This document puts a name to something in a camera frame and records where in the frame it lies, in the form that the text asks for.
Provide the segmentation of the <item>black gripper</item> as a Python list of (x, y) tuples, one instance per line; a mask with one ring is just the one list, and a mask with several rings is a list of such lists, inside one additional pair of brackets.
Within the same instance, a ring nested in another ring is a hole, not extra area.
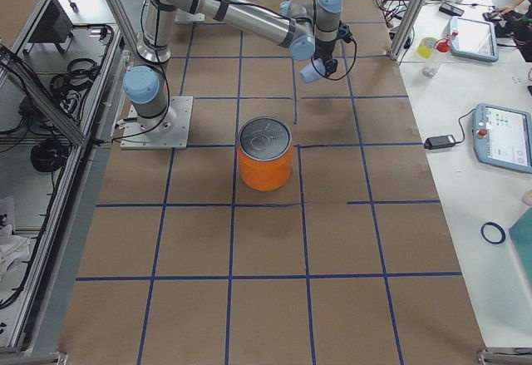
[(324, 75), (331, 76), (337, 71), (337, 60), (333, 59), (333, 52), (335, 49), (335, 41), (315, 41), (314, 60), (320, 59), (324, 67)]

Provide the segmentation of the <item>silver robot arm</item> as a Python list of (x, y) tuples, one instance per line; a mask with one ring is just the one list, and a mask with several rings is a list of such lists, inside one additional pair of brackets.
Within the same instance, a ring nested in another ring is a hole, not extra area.
[(167, 63), (170, 28), (182, 10), (256, 34), (288, 49), (293, 60), (309, 61), (301, 72), (307, 83), (330, 79), (337, 70), (333, 56), (337, 42), (353, 40), (349, 27), (340, 19), (342, 8), (343, 0), (286, 1), (278, 11), (247, 0), (149, 0), (136, 51), (148, 64)]

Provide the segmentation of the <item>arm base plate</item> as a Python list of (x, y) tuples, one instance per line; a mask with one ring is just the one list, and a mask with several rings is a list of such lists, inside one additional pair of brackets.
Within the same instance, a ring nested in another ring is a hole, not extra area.
[(185, 149), (188, 145), (194, 98), (172, 96), (164, 119), (139, 117), (130, 105), (129, 117), (135, 121), (125, 125), (120, 147), (123, 150)]
[(203, 13), (192, 14), (182, 9), (178, 9), (175, 14), (176, 24), (203, 23), (205, 15)]

